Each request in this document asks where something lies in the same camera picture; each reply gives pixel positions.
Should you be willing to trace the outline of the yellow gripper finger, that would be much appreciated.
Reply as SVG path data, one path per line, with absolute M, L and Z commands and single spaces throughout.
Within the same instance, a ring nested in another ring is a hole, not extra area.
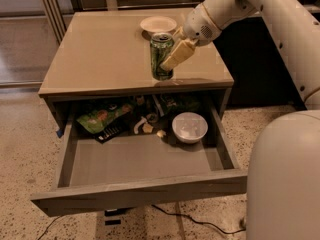
M 186 38 L 187 38 L 187 36 L 183 30 L 183 27 L 182 26 L 178 27 L 177 30 L 173 34 L 173 39 L 175 41 L 177 41 L 177 40 L 184 40 Z
M 196 44 L 197 40 L 189 38 L 178 40 L 170 53 L 161 62 L 160 67 L 165 71 L 171 71 L 194 54 Z

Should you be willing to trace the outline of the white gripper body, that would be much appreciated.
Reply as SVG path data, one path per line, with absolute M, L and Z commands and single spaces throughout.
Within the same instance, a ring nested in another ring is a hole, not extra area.
M 197 46 L 205 46 L 220 36 L 222 30 L 209 16 L 203 4 L 196 6 L 186 17 L 183 31 Z

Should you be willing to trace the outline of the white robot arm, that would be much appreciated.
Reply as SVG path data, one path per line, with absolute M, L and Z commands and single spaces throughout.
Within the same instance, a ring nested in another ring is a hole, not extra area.
M 170 70 L 230 24 L 261 16 L 284 68 L 255 80 L 299 109 L 268 124 L 250 156 L 247 240 L 320 240 L 320 23 L 297 0 L 205 0 L 175 33 Z

